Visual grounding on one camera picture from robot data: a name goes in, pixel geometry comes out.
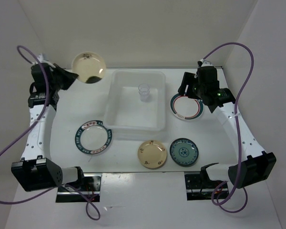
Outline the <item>small cream bowl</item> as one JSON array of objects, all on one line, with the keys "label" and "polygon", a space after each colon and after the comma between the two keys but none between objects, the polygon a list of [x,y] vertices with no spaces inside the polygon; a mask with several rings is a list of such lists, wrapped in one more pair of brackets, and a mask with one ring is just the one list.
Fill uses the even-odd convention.
[{"label": "small cream bowl", "polygon": [[93,84],[102,80],[106,72],[104,59],[94,52],[78,54],[71,63],[71,70],[83,83]]}]

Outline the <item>clear plastic cup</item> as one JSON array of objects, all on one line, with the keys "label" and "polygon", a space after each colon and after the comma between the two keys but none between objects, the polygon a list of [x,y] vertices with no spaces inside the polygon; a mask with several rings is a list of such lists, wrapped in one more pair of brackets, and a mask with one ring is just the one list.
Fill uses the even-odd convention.
[{"label": "clear plastic cup", "polygon": [[138,92],[141,101],[147,101],[150,95],[150,86],[146,83],[142,83],[138,86]]}]

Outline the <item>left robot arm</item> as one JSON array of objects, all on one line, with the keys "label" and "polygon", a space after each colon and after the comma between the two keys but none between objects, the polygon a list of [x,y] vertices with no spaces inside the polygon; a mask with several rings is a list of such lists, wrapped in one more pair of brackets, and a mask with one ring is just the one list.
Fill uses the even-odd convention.
[{"label": "left robot arm", "polygon": [[79,191],[86,179],[80,167],[61,168],[50,155],[51,129],[56,115],[59,90],[67,90],[78,77],[54,64],[43,63],[31,67],[34,82],[30,85],[28,106],[30,127],[27,143],[19,162],[13,162],[11,172],[27,191],[35,191],[69,184]]}]

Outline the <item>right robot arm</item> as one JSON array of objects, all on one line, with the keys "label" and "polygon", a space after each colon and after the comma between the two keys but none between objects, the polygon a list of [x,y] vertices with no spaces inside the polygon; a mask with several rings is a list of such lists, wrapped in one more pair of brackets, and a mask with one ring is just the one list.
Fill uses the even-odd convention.
[{"label": "right robot arm", "polygon": [[268,179],[276,156],[266,152],[257,142],[242,118],[232,92],[220,87],[216,68],[201,67],[196,73],[185,72],[178,95],[196,99],[208,107],[228,135],[238,158],[235,165],[211,163],[203,166],[199,177],[203,187],[211,187],[220,180],[241,189]]}]

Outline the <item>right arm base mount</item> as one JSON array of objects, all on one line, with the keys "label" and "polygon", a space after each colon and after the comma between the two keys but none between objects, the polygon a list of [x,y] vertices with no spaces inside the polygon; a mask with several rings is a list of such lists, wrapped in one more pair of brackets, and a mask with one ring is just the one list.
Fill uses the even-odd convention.
[{"label": "right arm base mount", "polygon": [[213,190],[222,181],[202,181],[199,172],[184,173],[186,197],[192,200],[211,200]]}]

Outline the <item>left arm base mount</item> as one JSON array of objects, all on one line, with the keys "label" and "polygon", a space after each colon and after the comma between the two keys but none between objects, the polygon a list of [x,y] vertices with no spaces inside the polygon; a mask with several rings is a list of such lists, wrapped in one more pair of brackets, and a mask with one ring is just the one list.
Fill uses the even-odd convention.
[{"label": "left arm base mount", "polygon": [[[100,202],[101,181],[101,173],[84,173],[84,182],[76,189],[81,191],[91,202]],[[56,203],[80,203],[85,201],[77,191],[65,185],[58,188],[55,200]]]}]

